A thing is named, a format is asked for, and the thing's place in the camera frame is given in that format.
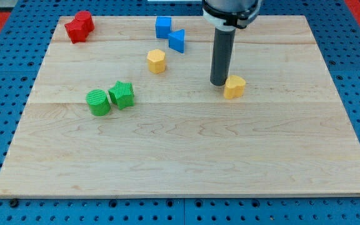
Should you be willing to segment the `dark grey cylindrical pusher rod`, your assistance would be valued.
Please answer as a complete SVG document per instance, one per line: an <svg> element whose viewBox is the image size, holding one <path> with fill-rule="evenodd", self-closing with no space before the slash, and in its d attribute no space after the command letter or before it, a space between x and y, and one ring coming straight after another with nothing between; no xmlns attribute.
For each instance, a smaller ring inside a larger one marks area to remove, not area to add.
<svg viewBox="0 0 360 225"><path fill-rule="evenodd" d="M235 32L234 29L232 31L215 29L210 75L210 82L215 86L223 86L228 78Z"/></svg>

